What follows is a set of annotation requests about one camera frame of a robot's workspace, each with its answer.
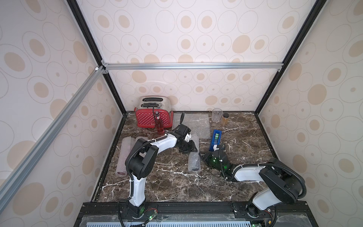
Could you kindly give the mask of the blue tape dispenser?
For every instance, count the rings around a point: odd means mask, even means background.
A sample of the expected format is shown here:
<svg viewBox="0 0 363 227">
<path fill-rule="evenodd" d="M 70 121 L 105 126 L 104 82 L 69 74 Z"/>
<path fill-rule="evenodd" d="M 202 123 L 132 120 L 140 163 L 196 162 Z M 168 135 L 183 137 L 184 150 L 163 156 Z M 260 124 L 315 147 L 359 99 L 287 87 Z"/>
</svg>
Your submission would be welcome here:
<svg viewBox="0 0 363 227">
<path fill-rule="evenodd" d="M 221 136 L 222 136 L 222 132 L 220 130 L 213 131 L 209 151 L 214 151 L 214 146 L 220 144 Z"/>
</svg>

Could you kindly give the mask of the single bubble wrap sheet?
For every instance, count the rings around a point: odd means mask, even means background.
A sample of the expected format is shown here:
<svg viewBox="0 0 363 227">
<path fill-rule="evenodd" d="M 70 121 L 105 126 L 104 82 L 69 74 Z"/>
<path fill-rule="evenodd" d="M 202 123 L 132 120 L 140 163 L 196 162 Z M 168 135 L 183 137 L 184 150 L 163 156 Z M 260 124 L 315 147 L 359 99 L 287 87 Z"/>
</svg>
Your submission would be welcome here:
<svg viewBox="0 0 363 227">
<path fill-rule="evenodd" d="M 132 137 L 125 137 L 122 139 L 120 154 L 116 165 L 115 174 L 120 178 L 127 176 L 125 161 L 129 156 L 133 146 L 135 145 L 136 139 Z"/>
</svg>

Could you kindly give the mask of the purple drink bottle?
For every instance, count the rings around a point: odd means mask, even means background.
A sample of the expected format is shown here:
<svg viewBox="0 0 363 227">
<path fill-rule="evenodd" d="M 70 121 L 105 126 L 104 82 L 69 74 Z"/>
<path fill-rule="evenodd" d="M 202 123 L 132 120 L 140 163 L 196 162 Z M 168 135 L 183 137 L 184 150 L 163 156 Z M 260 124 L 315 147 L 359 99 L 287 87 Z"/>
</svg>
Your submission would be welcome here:
<svg viewBox="0 0 363 227">
<path fill-rule="evenodd" d="M 188 157 L 188 171 L 198 172 L 200 171 L 200 157 L 197 152 L 189 154 Z"/>
</svg>

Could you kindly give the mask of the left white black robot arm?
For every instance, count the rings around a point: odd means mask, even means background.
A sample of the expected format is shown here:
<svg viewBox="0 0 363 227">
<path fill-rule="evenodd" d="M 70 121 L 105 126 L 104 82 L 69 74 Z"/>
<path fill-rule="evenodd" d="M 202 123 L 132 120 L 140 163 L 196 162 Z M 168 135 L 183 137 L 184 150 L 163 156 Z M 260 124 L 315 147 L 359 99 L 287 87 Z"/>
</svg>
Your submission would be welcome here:
<svg viewBox="0 0 363 227">
<path fill-rule="evenodd" d="M 151 140 L 137 140 L 126 158 L 126 171 L 130 177 L 130 195 L 126 201 L 135 218 L 142 217 L 146 211 L 146 178 L 154 167 L 157 155 L 174 147 L 183 154 L 199 153 L 192 140 L 191 129 L 182 123 L 184 116 L 185 113 L 182 113 L 179 125 L 171 131 L 166 131 L 163 136 Z"/>
</svg>

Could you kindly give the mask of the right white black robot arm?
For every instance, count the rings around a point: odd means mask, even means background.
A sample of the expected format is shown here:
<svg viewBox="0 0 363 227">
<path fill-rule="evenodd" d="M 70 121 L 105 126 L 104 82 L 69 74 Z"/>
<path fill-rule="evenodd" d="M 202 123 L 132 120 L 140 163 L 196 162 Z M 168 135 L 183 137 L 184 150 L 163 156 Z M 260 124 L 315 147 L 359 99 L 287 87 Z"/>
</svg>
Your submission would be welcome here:
<svg viewBox="0 0 363 227">
<path fill-rule="evenodd" d="M 245 210 L 257 218 L 267 208 L 283 203 L 294 204 L 307 194 L 305 180 L 276 158 L 266 163 L 233 165 L 225 151 L 216 147 L 201 155 L 201 160 L 211 169 L 219 171 L 228 182 L 264 182 L 266 189 L 256 192 L 249 199 Z"/>
</svg>

